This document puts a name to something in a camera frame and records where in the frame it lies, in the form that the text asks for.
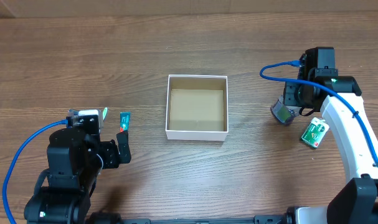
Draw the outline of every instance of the cardboard box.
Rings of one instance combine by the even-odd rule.
[[[227,77],[169,75],[168,139],[225,141],[229,132]]]

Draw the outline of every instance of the wood grain surface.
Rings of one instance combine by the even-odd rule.
[[[378,11],[378,0],[0,0],[0,18]]]
[[[7,223],[2,183],[23,141],[70,108],[106,106],[103,140],[115,138],[120,111],[132,112],[133,155],[130,164],[102,171],[90,213],[252,217],[327,205],[345,184],[332,133],[317,150],[306,147],[298,139],[311,118],[279,125],[269,107],[284,84],[258,76],[264,65],[316,46],[335,47],[340,74],[356,78],[378,138],[378,12],[0,19],[0,223]],[[225,142],[167,141],[169,74],[228,76]],[[34,139],[14,168],[8,196],[18,223],[55,130]]]

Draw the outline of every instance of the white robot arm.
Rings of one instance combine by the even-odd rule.
[[[378,157],[378,140],[367,120],[362,97],[354,93],[340,93],[340,95],[359,112]],[[361,178],[362,174],[369,174],[372,179],[378,179],[378,167],[374,164],[359,123],[352,117],[348,108],[336,97],[327,96],[320,112],[336,140],[344,164],[346,183],[353,178]],[[327,210],[327,207],[299,208],[295,215],[296,224],[327,224]]]

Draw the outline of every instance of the blue cable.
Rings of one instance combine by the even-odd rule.
[[[322,86],[318,83],[314,83],[314,82],[310,82],[310,81],[306,81],[306,80],[297,80],[297,79],[292,79],[292,78],[268,77],[268,76],[263,74],[263,71],[265,71],[268,68],[274,68],[274,67],[278,67],[278,66],[282,66],[282,65],[291,65],[293,67],[299,67],[301,64],[300,64],[299,60],[294,60],[294,61],[290,61],[290,62],[281,62],[281,63],[277,63],[277,64],[274,64],[274,65],[267,65],[260,70],[259,75],[262,78],[265,78],[267,80],[278,81],[278,82],[298,83],[298,84],[303,84],[303,85],[314,86],[314,87],[320,88],[321,90],[326,91],[330,95],[333,95],[337,99],[339,99],[346,107],[348,107],[348,109],[351,111],[353,116],[357,119],[357,122],[359,123],[359,126],[361,127],[361,129],[363,131],[367,145],[369,146],[371,157],[374,160],[374,165],[378,167],[378,157],[377,157],[377,154],[376,154],[376,150],[374,149],[373,143],[372,143],[371,138],[370,138],[370,134],[369,134],[369,132],[366,128],[366,125],[364,125],[362,118],[359,116],[359,113],[343,97],[338,95],[338,93],[336,93],[335,91],[332,91],[329,88]]]
[[[9,182],[10,176],[12,175],[12,171],[13,171],[14,165],[16,165],[17,158],[20,156],[20,153],[22,152],[24,147],[26,147],[27,144],[29,142],[31,142],[31,140],[33,140],[37,135],[48,130],[49,128],[52,128],[52,127],[60,125],[60,124],[67,124],[67,120],[64,119],[64,120],[61,120],[61,121],[58,121],[58,122],[54,122],[52,124],[49,124],[49,125],[41,128],[40,130],[35,132],[31,137],[29,137],[24,143],[22,143],[19,150],[17,150],[16,155],[14,155],[12,163],[10,164],[9,170],[6,174],[5,179],[4,179],[3,188],[2,188],[3,207],[6,211],[7,218],[9,219],[10,223],[12,223],[12,224],[16,224],[16,221],[14,220],[12,212],[10,211],[9,202],[7,202],[7,183]]]

